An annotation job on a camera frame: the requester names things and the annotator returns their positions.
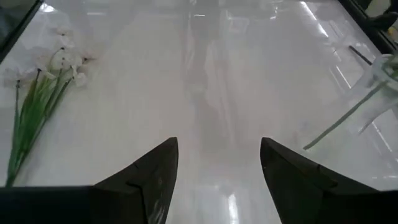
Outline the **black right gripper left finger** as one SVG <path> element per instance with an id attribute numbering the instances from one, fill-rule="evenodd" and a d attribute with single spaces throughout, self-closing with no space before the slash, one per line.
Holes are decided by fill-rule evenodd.
<path id="1" fill-rule="evenodd" d="M 165 224 L 177 171 L 171 137 L 94 185 L 0 187 L 0 224 Z"/>

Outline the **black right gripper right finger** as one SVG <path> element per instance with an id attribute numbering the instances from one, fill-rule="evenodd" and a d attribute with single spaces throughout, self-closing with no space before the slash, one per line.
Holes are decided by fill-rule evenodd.
<path id="1" fill-rule="evenodd" d="M 262 172 L 282 224 L 398 224 L 398 190 L 380 191 L 263 137 Z"/>

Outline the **white tulip green stem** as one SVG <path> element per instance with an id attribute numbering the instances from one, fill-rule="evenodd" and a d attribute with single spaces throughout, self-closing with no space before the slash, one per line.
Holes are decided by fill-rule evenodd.
<path id="1" fill-rule="evenodd" d="M 300 125 L 298 141 L 302 149 L 308 150 L 328 136 L 349 138 L 352 134 L 355 134 L 348 127 L 350 111 L 346 100 L 347 92 L 334 102 L 323 106 L 311 118 L 308 118 L 306 122 Z"/>

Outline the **white flower bunch green stems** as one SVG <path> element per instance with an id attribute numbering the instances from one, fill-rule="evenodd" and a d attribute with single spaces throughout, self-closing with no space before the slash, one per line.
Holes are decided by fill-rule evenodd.
<path id="1" fill-rule="evenodd" d="M 71 83 L 88 82 L 87 65 L 96 55 L 84 49 L 69 27 L 53 27 L 57 42 L 53 48 L 35 46 L 27 70 L 7 68 L 2 86 L 15 89 L 11 153 L 7 164 L 6 188 L 12 187 L 32 148 Z"/>

